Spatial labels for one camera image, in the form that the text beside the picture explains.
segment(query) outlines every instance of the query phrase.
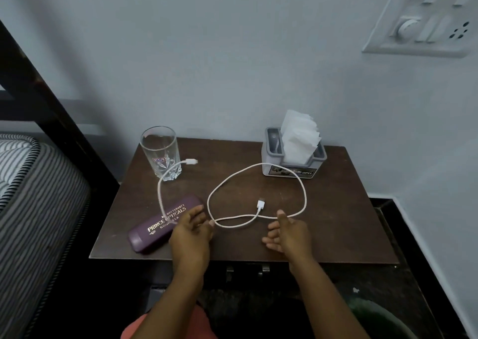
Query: left hand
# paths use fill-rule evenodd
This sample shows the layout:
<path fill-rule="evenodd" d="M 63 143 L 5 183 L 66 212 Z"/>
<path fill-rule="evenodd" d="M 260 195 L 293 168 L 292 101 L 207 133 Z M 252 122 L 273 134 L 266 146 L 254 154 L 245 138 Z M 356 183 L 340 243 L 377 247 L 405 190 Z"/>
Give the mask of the left hand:
<path fill-rule="evenodd" d="M 202 277 L 209 264 L 209 241 L 214 221 L 206 222 L 204 206 L 196 206 L 178 220 L 169 244 L 173 254 L 175 275 Z"/>

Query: white napkin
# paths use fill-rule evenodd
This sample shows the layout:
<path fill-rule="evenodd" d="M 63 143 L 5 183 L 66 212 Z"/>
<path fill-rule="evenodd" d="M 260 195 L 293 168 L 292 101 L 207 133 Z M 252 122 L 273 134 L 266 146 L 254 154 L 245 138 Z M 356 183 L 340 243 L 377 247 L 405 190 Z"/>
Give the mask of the white napkin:
<path fill-rule="evenodd" d="M 281 133 L 284 162 L 288 164 L 306 164 L 322 139 L 311 116 L 294 110 L 285 114 Z"/>

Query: usb connector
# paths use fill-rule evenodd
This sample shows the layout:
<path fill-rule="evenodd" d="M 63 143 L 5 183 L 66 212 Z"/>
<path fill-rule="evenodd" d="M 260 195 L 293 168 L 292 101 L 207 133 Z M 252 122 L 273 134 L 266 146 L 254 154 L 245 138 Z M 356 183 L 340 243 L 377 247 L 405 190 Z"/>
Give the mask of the usb connector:
<path fill-rule="evenodd" d="M 264 204 L 266 203 L 266 201 L 264 200 L 264 198 L 259 198 L 259 200 L 257 201 L 257 208 L 258 209 L 264 209 Z"/>

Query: striped mattress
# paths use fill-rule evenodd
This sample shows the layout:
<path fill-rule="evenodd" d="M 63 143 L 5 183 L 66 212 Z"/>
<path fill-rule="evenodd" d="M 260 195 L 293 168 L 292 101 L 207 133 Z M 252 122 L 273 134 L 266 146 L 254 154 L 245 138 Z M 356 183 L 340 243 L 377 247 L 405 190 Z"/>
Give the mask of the striped mattress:
<path fill-rule="evenodd" d="M 57 149 L 0 134 L 0 338 L 22 336 L 88 197 Z"/>

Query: tissue holder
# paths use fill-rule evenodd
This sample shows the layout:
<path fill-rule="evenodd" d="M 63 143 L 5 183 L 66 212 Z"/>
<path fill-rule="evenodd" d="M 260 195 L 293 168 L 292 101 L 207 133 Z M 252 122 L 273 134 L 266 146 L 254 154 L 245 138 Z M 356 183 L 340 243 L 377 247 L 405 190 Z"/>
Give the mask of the tissue holder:
<path fill-rule="evenodd" d="M 266 139 L 264 143 L 262 143 L 261 155 L 263 163 L 272 163 L 282 167 L 287 167 L 302 179 L 313 178 L 322 163 L 327 159 L 326 151 L 322 142 L 320 142 L 317 149 L 314 151 L 314 154 L 309 158 L 307 164 L 287 164 L 287 162 L 284 162 L 281 129 L 275 127 L 266 129 Z M 292 173 L 274 166 L 263 165 L 262 173 L 265 176 L 270 177 L 295 178 Z"/>

